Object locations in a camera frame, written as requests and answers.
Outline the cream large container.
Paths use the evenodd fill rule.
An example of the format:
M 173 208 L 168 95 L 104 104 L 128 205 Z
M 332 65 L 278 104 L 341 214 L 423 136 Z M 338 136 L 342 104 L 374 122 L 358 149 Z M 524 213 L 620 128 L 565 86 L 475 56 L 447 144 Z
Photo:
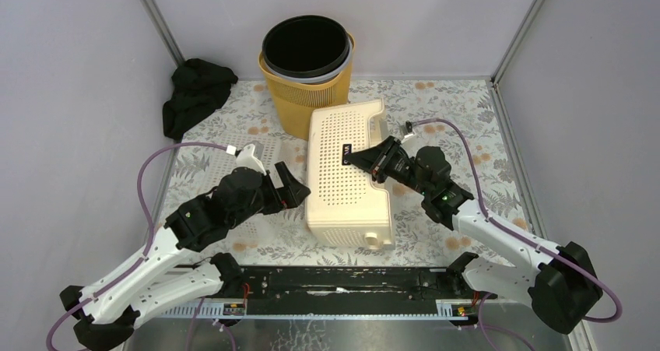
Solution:
M 395 233 L 384 184 L 345 157 L 376 146 L 389 135 L 381 99 L 317 109 L 307 147 L 305 219 L 312 234 L 333 247 L 391 250 Z

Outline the white perforated basket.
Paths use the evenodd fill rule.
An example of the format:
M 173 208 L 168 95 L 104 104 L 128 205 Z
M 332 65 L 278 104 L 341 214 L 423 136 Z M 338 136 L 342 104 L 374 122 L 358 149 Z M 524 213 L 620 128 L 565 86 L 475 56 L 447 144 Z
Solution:
M 265 166 L 266 170 L 274 171 L 274 165 L 280 159 L 282 140 L 270 135 L 249 135 L 240 133 L 223 133 L 220 143 L 236 146 L 242 149 L 244 146 L 254 145 L 255 154 Z M 235 168 L 236 160 L 229 154 L 214 149 L 210 154 L 210 165 L 205 170 L 201 192 L 206 192 L 219 184 L 221 178 L 230 174 Z M 276 232 L 273 226 L 273 216 L 261 214 L 252 216 L 240 226 L 232 229 L 226 238 L 231 243 L 240 244 L 265 244 L 275 238 Z

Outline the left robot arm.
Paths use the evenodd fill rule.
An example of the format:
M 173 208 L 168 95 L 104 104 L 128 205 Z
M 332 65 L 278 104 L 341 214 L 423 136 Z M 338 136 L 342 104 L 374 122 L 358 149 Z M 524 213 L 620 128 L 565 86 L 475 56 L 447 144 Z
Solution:
M 311 190 L 283 162 L 275 169 L 276 187 L 268 171 L 237 167 L 217 186 L 181 204 L 158 229 L 146 251 L 137 251 L 98 283 L 68 286 L 60 293 L 77 322 L 79 344 L 88 350 L 111 350 L 151 318 L 198 297 L 245 293 L 241 267 L 229 253 L 218 253 L 176 279 L 161 276 L 185 260 L 226 238 L 230 230 L 255 215 L 272 215 L 304 203 Z

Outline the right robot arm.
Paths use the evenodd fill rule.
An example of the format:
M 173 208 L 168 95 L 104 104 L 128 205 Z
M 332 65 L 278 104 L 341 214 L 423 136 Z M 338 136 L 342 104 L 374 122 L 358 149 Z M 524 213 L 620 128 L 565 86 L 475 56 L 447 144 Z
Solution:
M 508 265 L 498 265 L 464 253 L 450 266 L 446 286 L 454 297 L 474 290 L 496 294 L 530 307 L 552 330 L 571 333 L 602 298 L 603 290 L 588 275 L 595 269 L 579 244 L 564 246 L 524 230 L 514 232 L 508 221 L 487 216 L 486 208 L 451 179 L 451 165 L 436 146 L 424 146 L 409 156 L 401 142 L 387 137 L 373 148 L 342 148 L 342 162 L 370 175 L 379 184 L 392 179 L 423 196 L 421 206 L 435 223 L 486 245 Z

